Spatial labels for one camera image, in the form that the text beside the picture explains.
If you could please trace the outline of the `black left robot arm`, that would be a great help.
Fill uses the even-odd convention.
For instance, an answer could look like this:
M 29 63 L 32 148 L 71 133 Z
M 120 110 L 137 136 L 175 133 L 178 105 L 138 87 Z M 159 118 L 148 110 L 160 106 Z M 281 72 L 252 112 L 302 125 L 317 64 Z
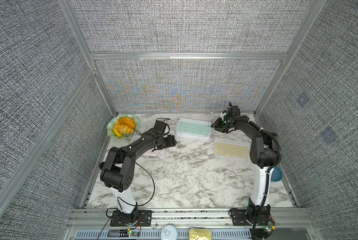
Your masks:
M 145 132 L 131 144 L 109 150 L 102 165 L 100 179 L 110 188 L 118 201 L 118 210 L 131 215 L 138 208 L 131 192 L 137 159 L 145 152 L 174 147 L 177 141 L 173 135 Z

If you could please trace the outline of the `pink keyboard back left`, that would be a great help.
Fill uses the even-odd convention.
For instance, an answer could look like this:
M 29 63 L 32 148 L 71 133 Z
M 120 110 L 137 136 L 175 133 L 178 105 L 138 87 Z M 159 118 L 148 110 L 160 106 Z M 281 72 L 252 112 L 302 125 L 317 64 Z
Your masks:
M 139 139 L 140 136 L 132 136 L 130 143 L 135 142 L 137 139 Z M 165 154 L 165 150 L 148 150 L 146 151 L 143 156 L 149 156 L 149 157 L 163 157 Z

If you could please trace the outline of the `orange bread pastry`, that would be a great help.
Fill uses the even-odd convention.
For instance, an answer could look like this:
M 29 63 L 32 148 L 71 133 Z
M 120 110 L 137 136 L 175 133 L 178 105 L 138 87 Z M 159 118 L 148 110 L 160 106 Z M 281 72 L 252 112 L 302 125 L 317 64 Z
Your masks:
M 117 137 L 121 138 L 123 135 L 129 135 L 135 132 L 136 123 L 130 117 L 122 117 L 115 123 L 113 131 Z

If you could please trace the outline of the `yellow keyboard mid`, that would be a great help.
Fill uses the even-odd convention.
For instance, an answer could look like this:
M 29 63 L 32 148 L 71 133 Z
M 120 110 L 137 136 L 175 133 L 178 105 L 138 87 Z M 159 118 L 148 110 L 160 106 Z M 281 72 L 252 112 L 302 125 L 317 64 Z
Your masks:
M 214 139 L 214 155 L 234 159 L 250 159 L 251 143 L 225 139 Z

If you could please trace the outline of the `aluminium front rail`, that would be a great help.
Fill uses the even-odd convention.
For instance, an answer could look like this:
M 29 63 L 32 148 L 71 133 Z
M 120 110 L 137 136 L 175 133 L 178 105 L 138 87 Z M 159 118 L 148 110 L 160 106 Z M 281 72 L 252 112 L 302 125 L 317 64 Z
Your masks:
M 172 225 L 178 240 L 188 240 L 190 229 L 208 229 L 214 240 L 250 240 L 251 228 L 234 226 L 228 208 L 150 209 L 150 227 L 111 227 L 113 209 L 76 209 L 68 220 L 64 240 L 160 240 L 162 228 Z M 271 240 L 322 240 L 323 234 L 306 208 L 274 208 Z

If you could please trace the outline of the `blue bowl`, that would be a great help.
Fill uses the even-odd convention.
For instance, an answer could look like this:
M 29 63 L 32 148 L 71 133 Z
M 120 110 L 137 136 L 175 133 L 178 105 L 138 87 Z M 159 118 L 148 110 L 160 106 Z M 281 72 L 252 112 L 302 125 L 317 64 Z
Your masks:
M 271 182 L 280 182 L 283 179 L 283 172 L 280 167 L 276 166 L 271 175 Z

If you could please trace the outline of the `green leaf-shaped plate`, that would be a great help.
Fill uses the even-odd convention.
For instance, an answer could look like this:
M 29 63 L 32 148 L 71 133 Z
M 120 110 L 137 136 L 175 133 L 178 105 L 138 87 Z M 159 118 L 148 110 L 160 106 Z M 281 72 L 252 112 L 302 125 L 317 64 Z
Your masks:
M 130 137 L 139 130 L 139 119 L 134 115 L 119 115 L 107 124 L 109 137 Z

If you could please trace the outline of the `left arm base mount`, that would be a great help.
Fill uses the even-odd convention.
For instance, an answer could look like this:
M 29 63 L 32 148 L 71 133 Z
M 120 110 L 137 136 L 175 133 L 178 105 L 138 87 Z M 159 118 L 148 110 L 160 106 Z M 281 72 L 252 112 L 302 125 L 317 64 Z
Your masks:
M 111 216 L 111 227 L 131 227 L 135 228 L 136 225 L 141 227 L 150 227 L 152 221 L 152 211 L 150 210 L 135 210 L 131 214 L 123 213 L 115 210 Z

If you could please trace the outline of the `green keyboard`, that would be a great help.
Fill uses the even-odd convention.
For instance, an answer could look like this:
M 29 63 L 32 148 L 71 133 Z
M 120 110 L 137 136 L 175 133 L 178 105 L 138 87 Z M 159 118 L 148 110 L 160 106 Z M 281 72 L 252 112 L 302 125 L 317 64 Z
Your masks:
M 175 136 L 177 138 L 209 140 L 211 138 L 211 122 L 179 118 Z

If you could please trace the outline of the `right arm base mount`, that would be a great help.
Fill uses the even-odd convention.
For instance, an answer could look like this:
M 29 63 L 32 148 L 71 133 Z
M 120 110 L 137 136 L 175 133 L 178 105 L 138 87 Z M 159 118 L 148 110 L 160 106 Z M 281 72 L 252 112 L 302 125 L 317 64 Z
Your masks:
M 275 220 L 271 216 L 271 206 L 263 207 L 248 206 L 247 209 L 231 208 L 228 212 L 234 226 L 246 226 L 251 228 L 253 240 L 266 240 L 275 231 Z

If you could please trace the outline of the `gold metal tin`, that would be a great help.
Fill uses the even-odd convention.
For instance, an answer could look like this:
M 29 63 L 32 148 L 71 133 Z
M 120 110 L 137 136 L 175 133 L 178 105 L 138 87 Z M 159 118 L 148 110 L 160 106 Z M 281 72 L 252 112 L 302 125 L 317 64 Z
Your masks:
M 190 229 L 189 240 L 212 240 L 212 232 L 208 229 Z

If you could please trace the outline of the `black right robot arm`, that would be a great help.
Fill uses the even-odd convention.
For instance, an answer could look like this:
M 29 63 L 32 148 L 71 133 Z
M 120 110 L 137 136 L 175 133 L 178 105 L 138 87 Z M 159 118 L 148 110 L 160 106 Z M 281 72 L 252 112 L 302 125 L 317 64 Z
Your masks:
M 228 134 L 241 131 L 251 139 L 250 160 L 254 167 L 254 188 L 249 198 L 246 216 L 249 223 L 257 224 L 259 219 L 270 215 L 269 188 L 273 169 L 282 158 L 277 134 L 258 126 L 247 116 L 228 116 L 227 112 L 212 124 L 218 132 Z

